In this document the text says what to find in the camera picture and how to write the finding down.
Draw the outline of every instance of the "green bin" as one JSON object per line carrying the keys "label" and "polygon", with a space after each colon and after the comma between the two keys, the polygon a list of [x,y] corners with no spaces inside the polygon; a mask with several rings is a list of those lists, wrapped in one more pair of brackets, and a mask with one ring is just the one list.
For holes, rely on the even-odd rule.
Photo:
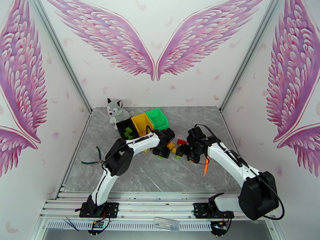
{"label": "green bin", "polygon": [[152,122],[154,129],[164,130],[169,127],[168,119],[159,108],[147,111],[146,114]]}

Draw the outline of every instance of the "pink angel wings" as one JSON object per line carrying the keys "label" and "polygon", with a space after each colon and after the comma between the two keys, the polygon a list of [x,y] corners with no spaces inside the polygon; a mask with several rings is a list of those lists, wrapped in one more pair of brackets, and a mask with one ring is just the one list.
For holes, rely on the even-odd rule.
{"label": "pink angel wings", "polygon": [[274,142],[294,149],[298,163],[319,176],[319,124],[293,131],[319,81],[320,39],[301,0],[285,0],[273,41],[267,97],[268,120],[278,127]]}
{"label": "pink angel wings", "polygon": [[155,67],[137,31],[124,17],[79,0],[47,0],[62,22],[95,51],[133,75],[151,80],[164,73],[178,75],[217,50],[251,20],[262,0],[230,0],[187,17],[176,29]]}
{"label": "pink angel wings", "polygon": [[4,173],[26,147],[41,143],[37,127],[46,117],[41,47],[27,0],[15,0],[0,38],[0,91],[21,132],[0,126],[0,169]]}

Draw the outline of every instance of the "gray marble surface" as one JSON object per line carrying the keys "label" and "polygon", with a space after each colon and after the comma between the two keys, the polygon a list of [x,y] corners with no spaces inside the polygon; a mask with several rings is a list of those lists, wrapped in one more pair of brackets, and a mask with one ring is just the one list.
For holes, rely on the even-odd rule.
{"label": "gray marble surface", "polygon": [[[134,116],[153,108],[128,108]],[[224,127],[217,107],[163,107],[170,128],[177,139],[186,140],[188,130],[195,124],[206,124],[223,143],[233,149],[231,139]],[[102,169],[99,164],[83,165],[81,161],[97,161],[96,146],[101,149],[102,159],[113,143],[120,137],[109,123],[106,108],[96,108],[85,133],[78,155],[66,183],[67,191],[93,191],[97,186]],[[221,192],[239,191],[240,187],[230,174],[214,160],[203,175],[203,165],[187,161],[186,157],[176,159],[171,153],[168,159],[154,156],[150,150],[136,155],[128,171],[119,177],[112,191],[125,192]]]}

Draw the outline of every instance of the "wing mural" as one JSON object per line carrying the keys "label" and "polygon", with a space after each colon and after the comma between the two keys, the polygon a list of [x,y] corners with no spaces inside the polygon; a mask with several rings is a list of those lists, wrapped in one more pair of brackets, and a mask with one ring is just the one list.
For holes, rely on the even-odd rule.
{"label": "wing mural", "polygon": [[37,128],[46,120],[47,100],[38,31],[27,0],[15,0],[0,36],[0,91],[19,132],[0,128],[0,176],[18,164],[21,150],[41,143]]}
{"label": "wing mural", "polygon": [[178,75],[217,50],[252,19],[263,0],[229,0],[187,17],[176,29],[157,61],[138,32],[124,17],[79,0],[47,0],[62,22],[96,52],[133,74],[147,73],[151,80],[164,73]]}
{"label": "wing mural", "polygon": [[147,73],[154,80],[154,61],[128,20],[112,11],[79,0],[47,0],[71,30],[117,67],[133,74]]}
{"label": "wing mural", "polygon": [[289,146],[316,177],[320,173],[320,123],[294,130],[319,81],[320,40],[301,0],[285,0],[271,52],[268,120],[278,127],[277,148]]}
{"label": "wing mural", "polygon": [[320,173],[320,123],[311,124],[293,131],[285,138],[277,148],[289,146],[298,156],[298,164],[303,164],[305,169],[314,173],[316,177]]}
{"label": "wing mural", "polygon": [[176,29],[157,61],[157,80],[178,75],[200,62],[252,19],[262,0],[229,0],[188,16]]}
{"label": "wing mural", "polygon": [[301,0],[285,0],[272,47],[266,108],[277,142],[297,126],[319,81],[320,40]]}

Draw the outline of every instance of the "husky plush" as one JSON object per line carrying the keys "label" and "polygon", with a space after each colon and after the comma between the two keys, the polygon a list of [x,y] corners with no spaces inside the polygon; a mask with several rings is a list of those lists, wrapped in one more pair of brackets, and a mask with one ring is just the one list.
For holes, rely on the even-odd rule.
{"label": "husky plush", "polygon": [[107,101],[108,101],[107,111],[110,116],[109,122],[111,124],[116,124],[117,122],[126,120],[133,115],[133,111],[129,113],[128,111],[123,109],[122,101],[112,102],[110,98],[107,98]]}

